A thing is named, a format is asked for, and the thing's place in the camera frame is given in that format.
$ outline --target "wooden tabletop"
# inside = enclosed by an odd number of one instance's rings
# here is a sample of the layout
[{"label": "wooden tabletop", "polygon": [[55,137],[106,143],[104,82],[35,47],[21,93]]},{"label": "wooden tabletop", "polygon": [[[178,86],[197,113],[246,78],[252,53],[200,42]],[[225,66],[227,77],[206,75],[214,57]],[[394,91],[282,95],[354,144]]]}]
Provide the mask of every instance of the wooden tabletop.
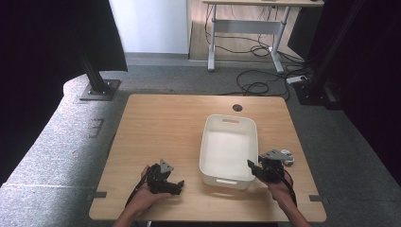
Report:
[{"label": "wooden tabletop", "polygon": [[[239,104],[243,110],[236,112]],[[160,159],[174,166],[168,178],[185,180],[183,192],[153,204],[138,220],[288,221],[266,185],[254,180],[245,190],[201,181],[201,139],[211,114],[244,116],[257,127],[259,153],[288,149],[295,164],[286,167],[294,180],[298,207],[309,221],[326,219],[297,133],[281,97],[132,95],[123,113],[90,210],[93,219],[117,219],[140,180],[145,165]]]},{"label": "wooden tabletop", "polygon": [[322,7],[323,0],[202,0],[211,5],[277,6],[277,7]]}]

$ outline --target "human hand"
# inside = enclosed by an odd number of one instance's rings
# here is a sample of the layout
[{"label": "human hand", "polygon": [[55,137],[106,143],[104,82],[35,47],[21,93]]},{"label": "human hand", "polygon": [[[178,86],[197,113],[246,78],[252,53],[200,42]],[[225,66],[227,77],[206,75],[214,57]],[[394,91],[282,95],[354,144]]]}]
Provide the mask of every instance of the human hand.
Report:
[{"label": "human hand", "polygon": [[[141,173],[141,179],[148,172],[148,169],[149,166],[145,166],[144,170]],[[121,213],[120,217],[118,218],[114,226],[130,226],[134,218],[139,213],[150,208],[150,206],[156,201],[160,201],[169,197],[171,197],[171,194],[169,193],[153,194],[150,192],[147,183],[142,184],[139,187],[138,191],[136,191],[135,196],[133,196],[130,203]]]},{"label": "human hand", "polygon": [[[293,185],[293,180],[286,171],[284,174],[284,178],[290,185]],[[279,205],[281,205],[285,201],[292,200],[288,187],[282,181],[277,183],[264,183],[268,186],[268,190],[271,192],[273,198],[279,203]]]}]

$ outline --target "gray floor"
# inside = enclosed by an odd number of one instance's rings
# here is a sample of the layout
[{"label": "gray floor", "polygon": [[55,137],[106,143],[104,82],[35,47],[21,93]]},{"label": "gray floor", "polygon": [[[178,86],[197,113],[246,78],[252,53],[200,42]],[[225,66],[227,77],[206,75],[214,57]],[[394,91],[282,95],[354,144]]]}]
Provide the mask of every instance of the gray floor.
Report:
[{"label": "gray floor", "polygon": [[[174,55],[128,55],[127,62],[128,73],[102,73],[121,80],[113,101],[80,101],[84,75],[65,84],[59,108],[0,188],[0,226],[111,226],[88,212],[129,95],[238,92],[239,73],[274,72],[268,63],[219,62],[209,73],[206,62]],[[280,93],[283,84],[271,82],[270,90]],[[400,226],[401,189],[347,116],[301,106],[289,91],[288,109],[327,213],[314,225]]]}]

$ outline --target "metal frame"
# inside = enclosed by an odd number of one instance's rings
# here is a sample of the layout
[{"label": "metal frame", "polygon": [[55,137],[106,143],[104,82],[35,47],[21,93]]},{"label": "metal frame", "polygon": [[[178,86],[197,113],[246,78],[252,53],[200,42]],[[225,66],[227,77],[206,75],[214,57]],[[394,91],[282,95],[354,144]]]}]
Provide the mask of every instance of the metal frame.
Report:
[{"label": "metal frame", "polygon": [[102,82],[104,86],[102,86],[103,90],[101,92],[97,92],[89,83],[79,99],[84,101],[111,101],[121,81],[119,79],[103,79]]},{"label": "metal frame", "polygon": [[248,33],[248,34],[272,34],[277,35],[272,47],[269,48],[271,58],[278,73],[284,73],[277,49],[286,28],[287,18],[291,7],[286,7],[281,21],[237,21],[237,20],[218,20],[216,18],[217,5],[213,5],[211,43],[209,44],[209,58],[207,68],[209,71],[215,70],[215,33]]}]

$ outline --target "power strip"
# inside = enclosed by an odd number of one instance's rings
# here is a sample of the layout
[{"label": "power strip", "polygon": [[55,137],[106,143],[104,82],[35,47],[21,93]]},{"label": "power strip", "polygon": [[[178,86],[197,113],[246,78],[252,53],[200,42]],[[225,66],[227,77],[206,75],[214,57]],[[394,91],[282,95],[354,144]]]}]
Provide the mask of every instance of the power strip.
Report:
[{"label": "power strip", "polygon": [[307,77],[305,77],[305,76],[293,77],[293,78],[287,79],[287,84],[291,84],[291,83],[299,82],[299,81],[306,81],[306,80],[307,80]]}]

